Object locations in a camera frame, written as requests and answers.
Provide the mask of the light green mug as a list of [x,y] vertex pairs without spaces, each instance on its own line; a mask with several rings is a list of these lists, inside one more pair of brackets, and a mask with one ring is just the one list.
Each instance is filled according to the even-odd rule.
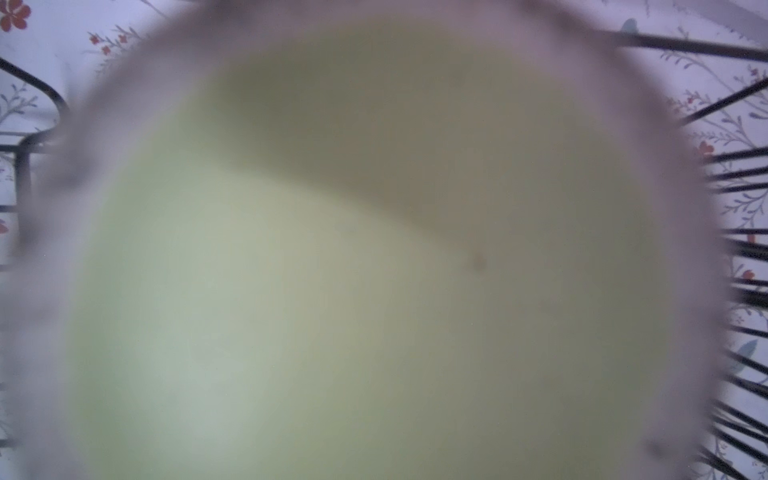
[[208,1],[20,209],[24,479],[686,479],[725,251],[656,84],[551,1]]

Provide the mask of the black wire dish rack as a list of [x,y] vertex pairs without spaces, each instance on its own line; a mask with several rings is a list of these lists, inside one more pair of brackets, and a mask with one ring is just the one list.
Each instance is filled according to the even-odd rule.
[[[710,101],[700,94],[694,95],[699,108],[691,108],[688,115],[680,118],[682,125],[706,121],[715,114],[723,114],[730,106],[745,103],[751,97],[761,101],[767,99],[767,53],[764,50],[673,38],[645,35],[637,32],[602,31],[604,41],[616,48],[637,48],[658,50],[666,60],[675,58],[685,65],[702,65],[706,57],[750,61],[753,64],[752,80],[744,82],[742,88],[717,101]],[[59,117],[68,111],[64,98],[48,83],[17,65],[3,59],[1,72],[11,78],[14,93],[5,99],[3,112],[22,114],[36,104],[36,97],[29,95],[34,90],[52,102]],[[9,162],[14,172],[15,188],[22,189],[31,183],[30,159],[34,155],[47,155],[50,140],[57,130],[22,132],[17,143],[11,143],[7,133],[1,138],[1,157]],[[732,312],[746,312],[767,315],[767,230],[754,224],[754,217],[760,207],[767,203],[767,148],[749,145],[747,148],[714,155],[702,151],[702,158],[709,165],[720,165],[723,172],[709,175],[716,183],[716,194],[740,194],[740,200],[733,201],[730,212],[741,211],[745,218],[737,228],[724,228],[721,233],[731,247],[729,280],[735,299]],[[767,329],[748,328],[731,324],[731,332],[745,338],[737,349],[726,352],[729,370],[725,381],[730,388],[742,391],[742,399],[719,400],[714,407],[710,435],[712,444],[703,447],[697,458],[704,467],[703,479],[744,479],[745,465],[751,461],[757,468],[757,476],[767,476],[767,382],[754,381],[744,376],[749,370],[761,375],[767,373],[767,359],[754,359],[756,349],[766,349]],[[747,399],[760,399],[756,407],[746,405]]]

